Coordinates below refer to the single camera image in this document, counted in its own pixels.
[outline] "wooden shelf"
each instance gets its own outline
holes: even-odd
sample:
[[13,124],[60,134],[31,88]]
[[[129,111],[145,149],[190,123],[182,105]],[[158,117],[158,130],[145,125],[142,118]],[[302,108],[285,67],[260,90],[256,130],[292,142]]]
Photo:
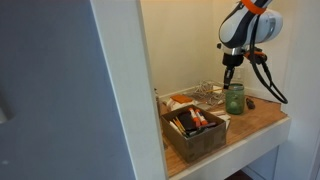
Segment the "wooden shelf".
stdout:
[[[195,162],[186,163],[175,151],[175,149],[172,147],[172,145],[166,139],[166,137],[163,136],[164,142],[168,145],[168,147],[165,149],[168,176],[174,177],[175,175],[178,175],[183,171],[184,172],[182,174],[187,175],[188,169],[194,169],[194,167],[198,167],[199,165],[202,167],[201,164],[203,164],[208,160],[210,161],[210,159],[212,159],[213,157],[216,157],[216,155],[219,153],[221,154],[226,150],[230,150],[230,147],[232,145],[243,141],[245,138],[250,137],[250,135],[253,135],[260,131],[262,133],[262,130],[267,129],[268,127],[270,127],[271,125],[279,121],[282,122],[284,119],[289,121],[289,118],[287,117],[287,115],[281,112],[280,104],[270,102],[270,101],[265,101],[262,99],[257,99],[257,98],[251,98],[251,99],[253,99],[256,105],[256,108],[254,110],[245,109],[242,115],[230,115],[231,121],[230,121],[229,128],[227,130],[226,145],[201,157]],[[224,106],[223,105],[219,106],[211,111],[217,111],[217,110],[224,110]],[[165,106],[161,107],[161,112],[162,113],[166,112]],[[277,142],[274,142],[273,144],[278,145],[279,143],[282,143],[282,141],[279,140]],[[268,147],[260,151],[264,151],[267,149],[271,150],[271,148],[273,147],[270,147],[270,148]],[[236,172],[240,168],[232,169],[230,170],[230,173],[232,174],[233,172]]]

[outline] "glass jar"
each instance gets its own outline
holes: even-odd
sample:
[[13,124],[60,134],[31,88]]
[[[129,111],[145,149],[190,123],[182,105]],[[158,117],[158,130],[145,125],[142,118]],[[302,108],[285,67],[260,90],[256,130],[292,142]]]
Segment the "glass jar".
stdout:
[[242,114],[244,110],[244,87],[242,84],[230,84],[226,90],[226,111],[230,114]]

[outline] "small box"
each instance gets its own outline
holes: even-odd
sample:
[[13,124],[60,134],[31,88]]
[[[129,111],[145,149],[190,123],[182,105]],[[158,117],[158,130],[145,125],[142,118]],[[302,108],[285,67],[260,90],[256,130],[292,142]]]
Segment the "small box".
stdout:
[[206,120],[209,123],[217,123],[217,126],[189,138],[181,135],[170,126],[170,121],[173,118],[182,112],[187,112],[190,107],[200,109],[194,105],[189,105],[161,116],[163,134],[188,163],[226,144],[226,122],[203,109],[200,109],[200,111]]

